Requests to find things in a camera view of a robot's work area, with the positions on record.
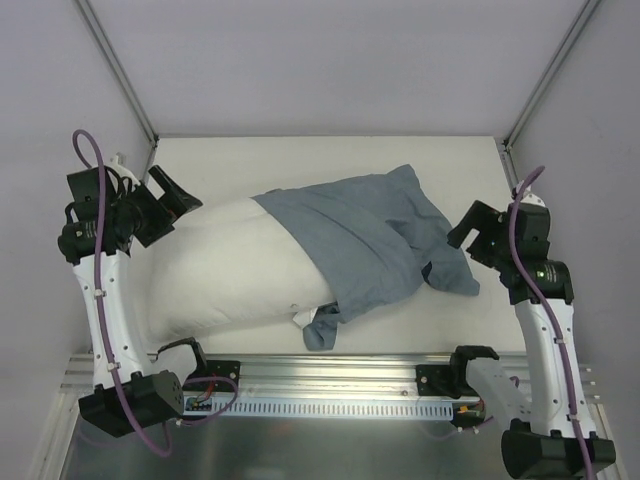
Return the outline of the white pillow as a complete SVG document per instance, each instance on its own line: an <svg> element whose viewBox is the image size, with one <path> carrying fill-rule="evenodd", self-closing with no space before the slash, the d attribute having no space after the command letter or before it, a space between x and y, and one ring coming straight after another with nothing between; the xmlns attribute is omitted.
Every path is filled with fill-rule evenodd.
<svg viewBox="0 0 640 480"><path fill-rule="evenodd" d="M304 249L250 198L187 214L146 259L146 327L159 341L262 327L335 300Z"/></svg>

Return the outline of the blue beige striped pillowcase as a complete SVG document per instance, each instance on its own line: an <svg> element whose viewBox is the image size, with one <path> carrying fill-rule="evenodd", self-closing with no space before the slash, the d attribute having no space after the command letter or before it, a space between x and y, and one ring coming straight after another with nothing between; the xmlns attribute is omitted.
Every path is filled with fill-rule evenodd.
<svg viewBox="0 0 640 480"><path fill-rule="evenodd" d="M450 222L410 165L254 199L300 245L331 291L303 329L310 351L332 350L340 325L405 300L424 284L468 297L480 292L465 255L448 243Z"/></svg>

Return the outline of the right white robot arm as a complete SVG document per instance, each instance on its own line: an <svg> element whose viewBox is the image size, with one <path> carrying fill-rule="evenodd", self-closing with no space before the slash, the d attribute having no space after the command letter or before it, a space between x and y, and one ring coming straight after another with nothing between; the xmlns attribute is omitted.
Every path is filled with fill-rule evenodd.
<svg viewBox="0 0 640 480"><path fill-rule="evenodd" d="M513 479L594 479L616 461L589 412L573 343L569 269L548 257L551 216L535 200L500 212L474 202L448 234L454 248L471 232L472 260L494 269L507 289L526 347L529 394L487 346L459 346L450 357L450 397L476 395L501 425L501 455Z"/></svg>

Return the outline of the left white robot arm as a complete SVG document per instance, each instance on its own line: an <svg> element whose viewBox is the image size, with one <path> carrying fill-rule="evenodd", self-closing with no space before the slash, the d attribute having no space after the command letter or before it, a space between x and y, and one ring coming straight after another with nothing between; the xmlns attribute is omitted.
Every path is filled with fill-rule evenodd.
<svg viewBox="0 0 640 480"><path fill-rule="evenodd" d="M150 175L160 197L112 167L68 175L73 200L58 238L82 290L92 341L93 391L80 398L80 414L113 437L178 418L183 387L197 390L209 377L194 338L171 342L150 357L137 327L128 288L132 243L151 246L203 205L161 167Z"/></svg>

